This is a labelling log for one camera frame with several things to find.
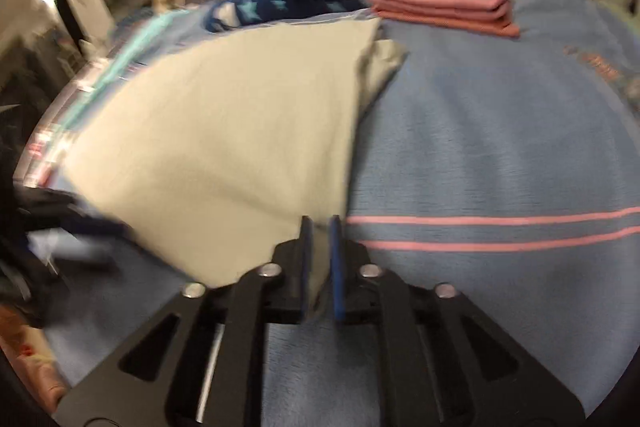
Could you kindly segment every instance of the white towel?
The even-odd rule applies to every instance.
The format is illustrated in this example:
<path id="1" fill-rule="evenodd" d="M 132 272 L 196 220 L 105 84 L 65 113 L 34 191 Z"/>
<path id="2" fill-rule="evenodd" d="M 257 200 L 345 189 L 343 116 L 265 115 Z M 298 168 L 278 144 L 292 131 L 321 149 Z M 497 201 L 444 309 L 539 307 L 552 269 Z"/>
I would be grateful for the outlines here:
<path id="1" fill-rule="evenodd" d="M 87 126 L 66 174 L 168 263 L 232 283 L 301 216 L 344 215 L 356 121 L 402 61 L 378 23 L 240 30 L 164 57 Z M 313 293 L 329 266 L 315 234 Z"/>

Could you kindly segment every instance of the folded cloth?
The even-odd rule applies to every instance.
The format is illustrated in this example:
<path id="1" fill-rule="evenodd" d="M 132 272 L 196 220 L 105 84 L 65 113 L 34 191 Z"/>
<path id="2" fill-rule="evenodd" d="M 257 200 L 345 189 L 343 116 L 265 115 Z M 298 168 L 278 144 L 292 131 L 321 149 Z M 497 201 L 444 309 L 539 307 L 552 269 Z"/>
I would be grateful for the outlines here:
<path id="1" fill-rule="evenodd" d="M 205 28 L 219 32 L 284 19 L 306 19 L 332 12 L 365 8 L 360 0 L 224 0 L 205 18 Z"/>
<path id="2" fill-rule="evenodd" d="M 281 23 L 163 57 L 89 123 L 65 172 L 168 263 L 232 283 L 301 216 L 344 215 L 356 122 L 403 58 L 379 24 Z M 314 235 L 313 294 L 329 270 L 326 228 Z"/>
<path id="3" fill-rule="evenodd" d="M 509 0 L 371 0 L 380 17 L 517 37 Z"/>

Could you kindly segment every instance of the pink stripe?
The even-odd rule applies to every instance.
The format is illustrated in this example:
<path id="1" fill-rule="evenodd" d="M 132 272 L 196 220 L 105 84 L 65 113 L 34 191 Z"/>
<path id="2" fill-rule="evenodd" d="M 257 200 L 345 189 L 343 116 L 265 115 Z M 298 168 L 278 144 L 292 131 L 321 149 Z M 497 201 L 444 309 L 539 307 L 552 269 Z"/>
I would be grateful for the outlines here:
<path id="1" fill-rule="evenodd" d="M 584 247 L 606 241 L 615 241 L 640 232 L 640 227 L 628 227 L 611 233 L 585 235 L 552 241 L 531 243 L 414 243 L 411 241 L 361 241 L 367 248 L 375 250 L 409 250 L 425 252 L 525 252 L 550 250 L 552 248 Z"/>
<path id="2" fill-rule="evenodd" d="M 431 225 L 431 226 L 460 226 L 487 225 L 501 227 L 521 227 L 523 225 L 558 225 L 561 223 L 580 223 L 581 221 L 597 221 L 601 219 L 616 219 L 630 214 L 639 214 L 640 206 L 631 206 L 613 212 L 593 212 L 591 214 L 569 214 L 566 216 L 526 216 L 526 217 L 483 217 L 483 216 L 452 216 L 452 217 L 417 217 L 417 216 L 349 216 L 350 225 Z"/>

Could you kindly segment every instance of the star pattern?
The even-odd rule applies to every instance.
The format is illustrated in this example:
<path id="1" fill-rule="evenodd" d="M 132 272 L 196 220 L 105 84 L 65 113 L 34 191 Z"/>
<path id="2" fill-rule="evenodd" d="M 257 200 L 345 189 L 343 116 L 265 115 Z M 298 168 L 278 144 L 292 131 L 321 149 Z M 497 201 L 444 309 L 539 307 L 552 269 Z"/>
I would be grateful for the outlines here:
<path id="1" fill-rule="evenodd" d="M 344 12 L 344 6 L 342 6 L 338 1 L 328 2 L 326 5 L 332 12 Z"/>
<path id="2" fill-rule="evenodd" d="M 261 21 L 260 16 L 255 12 L 257 3 L 252 0 L 244 1 L 242 4 L 238 4 L 238 9 L 242 12 L 244 18 L 248 21 Z"/>
<path id="3" fill-rule="evenodd" d="M 287 9 L 287 2 L 284 0 L 272 0 L 271 4 L 273 4 L 278 10 Z"/>

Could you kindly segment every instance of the navy star-patterned fabric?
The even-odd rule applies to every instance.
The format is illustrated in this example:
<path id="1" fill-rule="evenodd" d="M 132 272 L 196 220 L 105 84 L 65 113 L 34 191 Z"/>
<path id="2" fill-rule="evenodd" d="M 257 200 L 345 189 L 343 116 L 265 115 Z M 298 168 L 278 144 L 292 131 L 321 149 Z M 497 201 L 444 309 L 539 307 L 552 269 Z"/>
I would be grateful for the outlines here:
<path id="1" fill-rule="evenodd" d="M 306 19 L 323 13 L 365 8 L 359 0 L 225 0 L 212 6 L 205 18 L 210 32 L 225 31 L 282 19 Z"/>

